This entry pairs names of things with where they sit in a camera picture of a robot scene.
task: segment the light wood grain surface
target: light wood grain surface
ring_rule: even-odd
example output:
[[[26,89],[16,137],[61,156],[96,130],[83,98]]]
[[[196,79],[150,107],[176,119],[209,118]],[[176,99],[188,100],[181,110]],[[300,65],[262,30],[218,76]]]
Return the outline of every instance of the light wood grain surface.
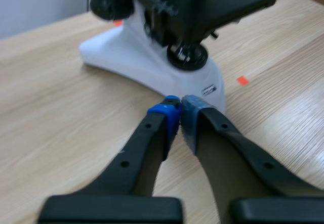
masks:
[[[162,100],[83,65],[78,45],[112,26],[85,14],[0,41],[0,223],[33,223],[48,196],[90,182]],[[324,7],[278,0],[219,33],[205,44],[224,76],[228,118],[324,188]],[[242,75],[246,86],[236,81]],[[181,134],[154,194],[181,198],[187,223],[218,221],[208,180]]]

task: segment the focus knob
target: focus knob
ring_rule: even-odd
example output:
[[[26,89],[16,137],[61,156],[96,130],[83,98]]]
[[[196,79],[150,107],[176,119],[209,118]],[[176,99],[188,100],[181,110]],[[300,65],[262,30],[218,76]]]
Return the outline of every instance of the focus knob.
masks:
[[[133,0],[91,0],[94,14],[105,20],[121,20],[134,13]]]

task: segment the blue gripper tip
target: blue gripper tip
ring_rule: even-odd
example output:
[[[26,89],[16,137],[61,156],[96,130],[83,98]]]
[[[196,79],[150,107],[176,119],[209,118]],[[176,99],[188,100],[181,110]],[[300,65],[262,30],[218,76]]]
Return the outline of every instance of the blue gripper tip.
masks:
[[[164,160],[168,157],[171,144],[178,132],[181,115],[181,100],[176,96],[166,96],[162,103],[150,108],[147,113],[160,113],[167,117],[168,144]]]
[[[186,95],[182,98],[181,107],[181,126],[183,136],[193,154],[196,155],[198,113],[201,109],[213,108],[214,106],[197,96]]]

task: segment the black microscope stage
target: black microscope stage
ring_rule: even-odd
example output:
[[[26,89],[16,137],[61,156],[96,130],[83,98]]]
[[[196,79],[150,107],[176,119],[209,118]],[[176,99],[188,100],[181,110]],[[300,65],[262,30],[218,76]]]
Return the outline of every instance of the black microscope stage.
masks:
[[[276,0],[138,0],[146,9],[153,37],[163,46],[169,40],[200,43],[215,29],[237,21]]]

